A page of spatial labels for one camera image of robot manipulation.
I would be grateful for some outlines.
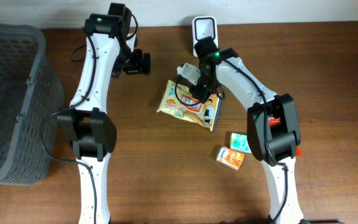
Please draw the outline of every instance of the gray plastic bin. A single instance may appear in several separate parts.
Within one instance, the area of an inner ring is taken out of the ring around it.
[[[41,31],[0,24],[0,184],[29,185],[45,178],[50,160],[40,145],[39,126],[63,101]],[[48,149],[56,131],[51,119],[44,131]]]

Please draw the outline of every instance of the food package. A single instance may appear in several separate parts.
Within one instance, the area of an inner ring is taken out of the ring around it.
[[[245,134],[232,133],[230,136],[230,148],[239,152],[251,153]]]
[[[194,106],[185,106],[175,96],[175,82],[168,80],[162,101],[157,112],[164,112],[176,118],[197,123],[210,131],[214,131],[216,120],[221,109],[221,100],[216,94],[212,94],[206,103]],[[186,104],[197,103],[198,100],[191,97],[187,86],[178,84],[177,95]]]
[[[233,168],[235,170],[240,169],[242,160],[244,159],[243,153],[236,152],[232,149],[228,149],[226,146],[219,150],[216,160],[224,165]]]

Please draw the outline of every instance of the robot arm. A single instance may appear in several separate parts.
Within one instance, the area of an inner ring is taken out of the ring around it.
[[[274,218],[282,209],[275,223],[298,224],[303,219],[295,184],[295,154],[300,143],[298,118],[295,104],[290,95],[278,96],[261,84],[245,68],[242,60],[233,49],[219,50],[212,38],[199,40],[195,50],[200,58],[200,71],[196,83],[194,73],[181,73],[183,78],[195,84],[190,88],[192,95],[204,103],[211,93],[221,85],[229,88],[248,111],[247,134],[250,149],[256,159],[262,162],[270,194],[270,217]],[[263,91],[265,100],[255,86]],[[264,109],[268,114],[280,118],[280,123],[267,130],[267,138],[272,153],[269,157],[264,142]],[[275,161],[285,163],[288,172]]]
[[[88,171],[85,166],[78,165],[81,178],[79,224],[110,222],[107,171],[117,138],[116,127],[107,116],[106,108],[112,72],[130,75],[150,72],[150,54],[142,55],[140,49],[134,49],[135,34],[127,38],[131,17],[131,11],[124,4],[112,3],[108,15],[92,14],[86,20],[86,57],[80,84],[70,102],[74,109],[58,115],[59,126],[77,162],[90,167]],[[93,182],[88,172],[92,173]]]

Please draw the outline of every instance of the wooden table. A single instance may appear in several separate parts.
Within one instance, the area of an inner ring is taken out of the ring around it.
[[[232,47],[267,87],[294,97],[303,157],[296,162],[306,219],[358,223],[358,22],[219,26],[219,46]],[[47,56],[65,89],[82,63],[71,51],[81,30],[44,30]],[[108,115],[118,129],[108,175],[108,202],[117,223],[219,223],[266,218],[270,201],[259,161],[247,154],[239,171],[215,162],[230,133],[246,132],[246,111],[227,91],[216,130],[156,113],[176,67],[198,64],[190,27],[140,28],[138,46],[152,55],[152,73],[112,79]],[[60,132],[55,154],[73,158]],[[76,223],[78,168],[52,162],[46,180],[0,185],[0,223]]]

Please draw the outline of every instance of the white wall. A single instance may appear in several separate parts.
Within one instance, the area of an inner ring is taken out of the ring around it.
[[[358,0],[0,0],[0,23],[81,27],[91,13],[123,2],[140,26],[180,26],[198,15],[218,24],[358,21]]]

